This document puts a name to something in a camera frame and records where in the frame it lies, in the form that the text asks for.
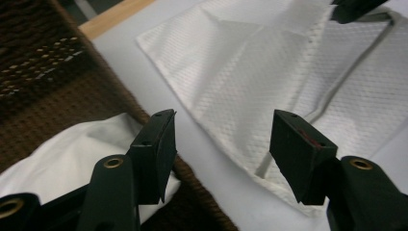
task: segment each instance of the wooden board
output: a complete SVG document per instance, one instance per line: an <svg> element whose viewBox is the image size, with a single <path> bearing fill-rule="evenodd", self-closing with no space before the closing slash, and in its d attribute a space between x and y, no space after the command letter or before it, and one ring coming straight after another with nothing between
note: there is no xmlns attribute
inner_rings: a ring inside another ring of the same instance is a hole
<svg viewBox="0 0 408 231"><path fill-rule="evenodd" d="M150 5L154 0L124 0L79 26L88 39L95 39L121 21Z"/></svg>

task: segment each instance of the textured white fabric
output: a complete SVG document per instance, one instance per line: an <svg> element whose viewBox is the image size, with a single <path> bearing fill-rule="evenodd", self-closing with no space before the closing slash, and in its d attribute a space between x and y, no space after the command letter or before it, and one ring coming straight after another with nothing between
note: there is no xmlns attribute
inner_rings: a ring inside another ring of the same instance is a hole
<svg viewBox="0 0 408 231"><path fill-rule="evenodd" d="M362 60L388 22L339 25L331 9L323 0L212 0L137 38L224 153L309 215L318 208L296 204L274 162L265 177L255 174L273 110L311 118L340 157L366 158L408 115L406 20Z"/></svg>

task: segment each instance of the brass screw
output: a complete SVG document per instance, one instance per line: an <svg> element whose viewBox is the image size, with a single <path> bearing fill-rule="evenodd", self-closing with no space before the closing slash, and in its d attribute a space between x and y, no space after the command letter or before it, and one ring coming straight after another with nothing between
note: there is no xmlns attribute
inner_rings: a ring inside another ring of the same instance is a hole
<svg viewBox="0 0 408 231"><path fill-rule="evenodd" d="M21 198L13 198L10 200L7 200L3 203L0 204L0 218L6 218L9 217L18 210L20 210L24 205L24 200Z"/></svg>
<svg viewBox="0 0 408 231"><path fill-rule="evenodd" d="M123 164L123 159L121 158L112 158L108 161L106 161L103 166L105 168L115 168L115 167L119 167Z"/></svg>
<svg viewBox="0 0 408 231"><path fill-rule="evenodd" d="M372 169L372 164L369 162L363 160L363 159L351 159L350 163L352 166L357 167L361 170L371 170Z"/></svg>

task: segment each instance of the wicker basket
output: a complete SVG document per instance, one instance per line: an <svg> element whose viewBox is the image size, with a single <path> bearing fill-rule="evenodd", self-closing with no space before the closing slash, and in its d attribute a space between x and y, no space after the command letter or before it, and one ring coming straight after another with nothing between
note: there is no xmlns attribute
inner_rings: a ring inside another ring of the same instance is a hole
<svg viewBox="0 0 408 231"><path fill-rule="evenodd" d="M57 1L0 1L0 172L76 123L149 115ZM182 181L143 230L237 230L177 157Z"/></svg>

